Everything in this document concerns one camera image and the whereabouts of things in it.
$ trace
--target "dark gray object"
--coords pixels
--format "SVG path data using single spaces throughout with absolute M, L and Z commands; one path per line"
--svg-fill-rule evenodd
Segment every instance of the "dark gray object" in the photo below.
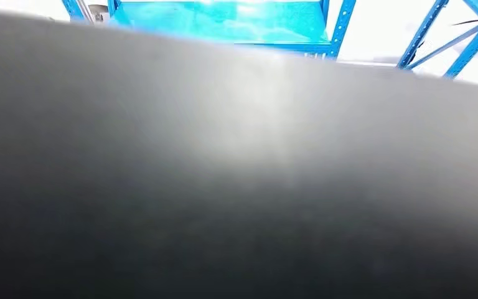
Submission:
M 168 296 L 478 298 L 478 87 L 0 16 L 0 298 Z

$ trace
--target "blue steel frame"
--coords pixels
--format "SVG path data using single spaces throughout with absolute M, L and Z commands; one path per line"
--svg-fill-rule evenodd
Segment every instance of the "blue steel frame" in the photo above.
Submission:
M 472 7 L 471 0 L 465 0 L 465 2 Z M 463 68 L 472 60 L 473 56 L 478 52 L 478 26 L 468 30 L 467 32 L 461 34 L 460 36 L 456 37 L 455 39 L 451 40 L 444 46 L 436 49 L 432 53 L 424 56 L 423 58 L 419 59 L 417 62 L 413 62 L 410 64 L 410 61 L 413 60 L 415 56 L 415 51 L 420 46 L 420 43 L 424 39 L 424 36 L 428 32 L 430 26 L 432 25 L 433 21 L 437 17 L 437 15 L 441 12 L 443 7 L 448 3 L 448 0 L 437 0 L 433 4 L 433 7 L 430 9 L 428 15 L 420 25 L 418 31 L 416 32 L 413 40 L 411 41 L 409 47 L 406 49 L 402 58 L 396 65 L 400 69 L 413 69 L 423 62 L 427 61 L 428 59 L 438 55 L 439 53 L 445 51 L 446 49 L 456 45 L 457 43 L 463 41 L 464 39 L 476 34 L 476 36 L 470 41 L 468 46 L 459 54 L 459 57 L 455 60 L 455 62 L 451 65 L 448 71 L 444 74 L 445 77 L 455 78 L 459 73 L 463 70 Z
M 79 7 L 76 4 L 75 0 L 62 0 L 63 5 L 68 11 L 71 20 L 84 20 L 83 14 L 79 10 Z M 109 9 L 109 15 L 113 15 L 117 8 L 120 6 L 121 0 L 108 0 L 107 6 Z M 297 50 L 299 52 L 305 52 L 310 54 L 323 54 L 325 53 L 327 58 L 336 59 L 338 57 L 338 53 L 340 52 L 340 48 L 342 46 L 342 41 L 345 37 L 345 33 L 347 32 L 347 27 L 349 26 L 349 21 L 351 19 L 351 15 L 354 10 L 354 6 L 356 4 L 356 0 L 344 0 L 341 7 L 340 12 L 338 13 L 338 19 L 336 20 L 336 26 L 334 28 L 334 32 L 332 34 L 332 38 L 330 39 L 329 45 L 278 45 L 280 49 L 287 49 L 287 50 Z M 327 13 L 329 12 L 329 0 L 322 0 L 320 2 L 322 13 L 324 17 L 324 22 L 327 25 Z
M 62 1 L 63 1 L 63 5 L 65 6 L 65 9 L 68 12 L 68 15 L 70 16 L 71 21 L 85 20 L 85 16 L 83 16 L 82 11 L 80 10 L 80 7 L 78 6 L 78 3 L 76 3 L 75 0 L 62 0 Z

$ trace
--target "gray object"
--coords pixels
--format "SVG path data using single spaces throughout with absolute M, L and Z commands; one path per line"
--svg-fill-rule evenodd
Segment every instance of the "gray object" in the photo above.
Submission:
M 0 298 L 167 295 L 478 298 L 478 87 L 0 16 Z

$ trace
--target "black surface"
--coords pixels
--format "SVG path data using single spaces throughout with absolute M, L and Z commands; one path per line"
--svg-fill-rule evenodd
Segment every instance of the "black surface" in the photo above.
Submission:
M 478 298 L 478 87 L 0 16 L 0 298 Z

